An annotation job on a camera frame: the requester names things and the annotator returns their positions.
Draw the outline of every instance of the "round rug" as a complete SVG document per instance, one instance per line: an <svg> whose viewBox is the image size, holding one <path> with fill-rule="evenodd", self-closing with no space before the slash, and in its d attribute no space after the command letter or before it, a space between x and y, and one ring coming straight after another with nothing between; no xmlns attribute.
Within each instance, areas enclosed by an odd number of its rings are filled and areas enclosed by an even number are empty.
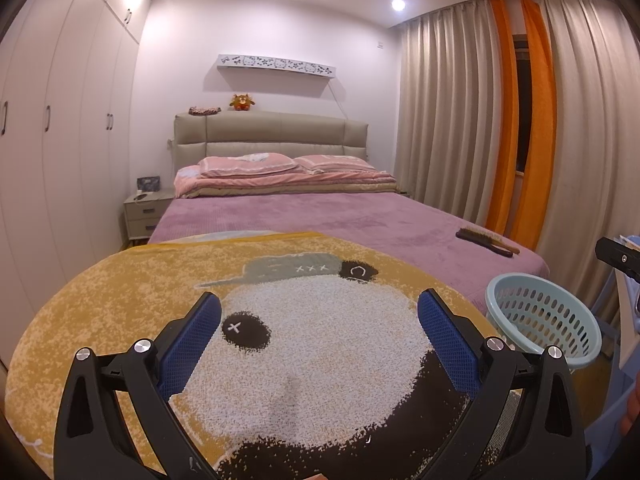
<svg viewBox="0 0 640 480"><path fill-rule="evenodd" d="M430 287L484 336L493 333L455 290L338 238L133 248L77 276L39 311L14 352L6 416L52 476L76 350L126 351L209 290L222 302L222 322L170 405L223 479L414 478L468 403L417 320L418 295ZM162 471L127 394L118 400L143 461Z"/></svg>

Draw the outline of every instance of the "pink blanket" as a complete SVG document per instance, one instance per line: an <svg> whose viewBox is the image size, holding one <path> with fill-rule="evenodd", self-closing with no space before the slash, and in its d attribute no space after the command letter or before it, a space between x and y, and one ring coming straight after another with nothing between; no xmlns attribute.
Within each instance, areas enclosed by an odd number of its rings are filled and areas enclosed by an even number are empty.
<svg viewBox="0 0 640 480"><path fill-rule="evenodd" d="M344 171L333 173L275 173L247 178L202 178L199 166L187 166L178 171L174 187L177 197L203 187L216 189L275 187L290 184L383 184L396 180L385 171Z"/></svg>
<svg viewBox="0 0 640 480"><path fill-rule="evenodd" d="M521 248L505 258L455 233L468 222L396 193L308 193L176 199L151 243L222 231L316 231L404 260L452 286L482 313L489 281L505 272L548 276Z"/></svg>

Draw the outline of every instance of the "gray cap print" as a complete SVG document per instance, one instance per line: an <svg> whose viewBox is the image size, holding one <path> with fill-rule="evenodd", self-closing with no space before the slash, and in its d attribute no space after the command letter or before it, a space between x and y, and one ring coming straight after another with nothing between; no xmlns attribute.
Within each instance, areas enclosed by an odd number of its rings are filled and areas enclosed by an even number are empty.
<svg viewBox="0 0 640 480"><path fill-rule="evenodd" d="M195 288L209 288L229 283L265 283L289 280L302 276L339 275L343 261L328 253L286 254L284 256L262 256L248 262L242 269L242 276L200 283Z"/></svg>

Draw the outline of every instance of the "orange plush toy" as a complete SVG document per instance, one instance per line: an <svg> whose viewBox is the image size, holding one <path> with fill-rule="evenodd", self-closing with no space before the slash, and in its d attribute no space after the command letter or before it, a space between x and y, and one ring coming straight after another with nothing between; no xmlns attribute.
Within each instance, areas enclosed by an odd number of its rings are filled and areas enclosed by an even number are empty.
<svg viewBox="0 0 640 480"><path fill-rule="evenodd" d="M249 108L251 108L251 105L255 105L255 103L251 99L251 96L249 94L234 94L234 96L231 98L231 102L229 103L229 106L232 106L235 110L238 111L248 110Z"/></svg>

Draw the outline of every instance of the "window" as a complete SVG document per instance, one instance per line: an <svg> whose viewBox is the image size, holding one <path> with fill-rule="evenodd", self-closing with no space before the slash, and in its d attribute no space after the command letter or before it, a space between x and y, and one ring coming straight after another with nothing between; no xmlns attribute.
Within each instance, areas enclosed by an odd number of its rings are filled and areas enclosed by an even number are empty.
<svg viewBox="0 0 640 480"><path fill-rule="evenodd" d="M516 51L516 70L518 73L518 155L516 171L524 171L529 153L531 134L531 63L529 60L529 41L526 34L515 34L513 46Z"/></svg>

